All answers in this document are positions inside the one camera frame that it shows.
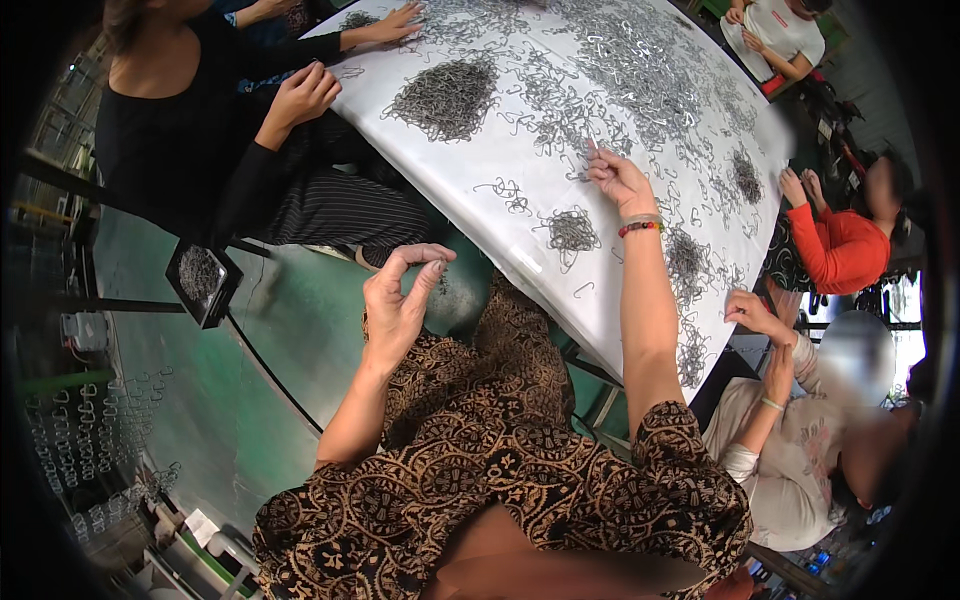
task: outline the green floor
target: green floor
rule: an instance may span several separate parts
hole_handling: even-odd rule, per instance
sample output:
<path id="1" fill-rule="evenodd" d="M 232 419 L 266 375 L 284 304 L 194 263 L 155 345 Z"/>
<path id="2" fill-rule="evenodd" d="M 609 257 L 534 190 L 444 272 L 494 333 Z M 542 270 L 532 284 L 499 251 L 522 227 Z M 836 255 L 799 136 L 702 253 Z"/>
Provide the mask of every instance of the green floor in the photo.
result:
<path id="1" fill-rule="evenodd" d="M 469 240 L 456 232 L 447 237 L 459 257 L 447 272 L 446 293 L 431 297 L 426 320 L 441 334 L 475 323 L 492 272 Z M 94 248 L 104 297 L 177 301 L 163 276 L 175 245 L 159 228 L 105 209 Z M 231 311 L 290 393 L 326 425 L 359 363 L 361 284 L 369 274 L 301 247 L 276 249 L 266 261 L 228 253 L 245 274 Z M 186 315 L 115 313 L 113 322 L 126 377 L 174 369 L 148 442 L 159 465 L 182 464 L 172 497 L 187 512 L 200 508 L 249 533 L 265 500 L 307 477 L 316 440 L 224 328 L 201 331 Z M 567 339 L 561 331 L 554 338 Z M 571 374 L 577 412 L 586 416 L 606 391 L 590 375 Z M 614 435 L 626 432 L 623 404 L 618 400 L 605 424 Z"/>

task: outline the paisley patterned dress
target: paisley patterned dress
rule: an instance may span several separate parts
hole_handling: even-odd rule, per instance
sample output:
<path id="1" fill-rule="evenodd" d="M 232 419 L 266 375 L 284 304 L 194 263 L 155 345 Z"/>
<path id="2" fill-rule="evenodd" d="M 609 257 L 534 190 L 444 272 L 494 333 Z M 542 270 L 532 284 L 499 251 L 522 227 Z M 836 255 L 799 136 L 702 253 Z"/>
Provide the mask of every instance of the paisley patterned dress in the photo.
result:
<path id="1" fill-rule="evenodd" d="M 539 549 L 658 554 L 707 578 L 736 567 L 747 497 L 707 454 L 687 407 L 647 414 L 633 463 L 575 433 L 570 379 L 547 319 L 500 275 L 472 346 L 422 333 L 387 396 L 385 451 L 328 464 L 260 510 L 273 598 L 416 598 L 457 525 L 502 503 Z"/>

